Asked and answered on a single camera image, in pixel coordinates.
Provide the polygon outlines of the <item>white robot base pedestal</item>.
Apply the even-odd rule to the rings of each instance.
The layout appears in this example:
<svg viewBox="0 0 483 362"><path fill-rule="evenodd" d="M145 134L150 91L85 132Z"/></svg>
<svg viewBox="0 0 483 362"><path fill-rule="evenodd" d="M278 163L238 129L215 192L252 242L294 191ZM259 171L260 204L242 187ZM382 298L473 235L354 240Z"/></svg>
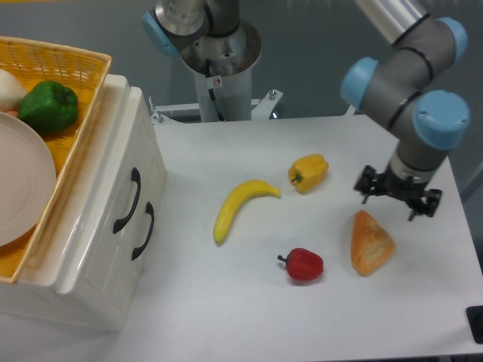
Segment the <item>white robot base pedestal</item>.
<svg viewBox="0 0 483 362"><path fill-rule="evenodd" d="M181 51L203 122L251 119L252 69L260 54L260 35L244 20L227 37L206 35Z"/></svg>

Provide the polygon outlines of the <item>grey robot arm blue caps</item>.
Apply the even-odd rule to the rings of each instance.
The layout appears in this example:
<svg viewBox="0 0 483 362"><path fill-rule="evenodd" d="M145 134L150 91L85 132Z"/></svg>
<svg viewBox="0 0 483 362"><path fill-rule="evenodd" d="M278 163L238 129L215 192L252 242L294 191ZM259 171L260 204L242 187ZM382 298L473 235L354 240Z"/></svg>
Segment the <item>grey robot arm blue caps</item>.
<svg viewBox="0 0 483 362"><path fill-rule="evenodd" d="M393 47L380 63L358 60L345 74L341 97L393 136L398 145L382 173L365 167L355 189L365 197L403 201L412 216L432 216L441 200L428 187L470 121L466 102L426 87L453 66L468 44L463 26L432 17L417 1L360 1L358 7ZM237 1L160 1L143 27L166 56L191 70L203 121L247 121L251 70L261 53L257 30L243 21Z"/></svg>

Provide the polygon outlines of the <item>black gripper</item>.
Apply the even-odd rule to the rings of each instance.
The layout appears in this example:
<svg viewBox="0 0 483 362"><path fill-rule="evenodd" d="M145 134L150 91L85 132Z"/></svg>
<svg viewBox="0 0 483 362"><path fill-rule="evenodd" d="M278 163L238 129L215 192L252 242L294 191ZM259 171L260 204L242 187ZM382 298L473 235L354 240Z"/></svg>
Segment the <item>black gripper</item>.
<svg viewBox="0 0 483 362"><path fill-rule="evenodd" d="M433 217L442 197L440 189L425 189L428 183L416 182L412 176L399 178L392 169L378 173L366 165L357 179L354 190L362 196L366 204L370 196L389 196L403 201L411 209L408 221L416 216Z"/></svg>

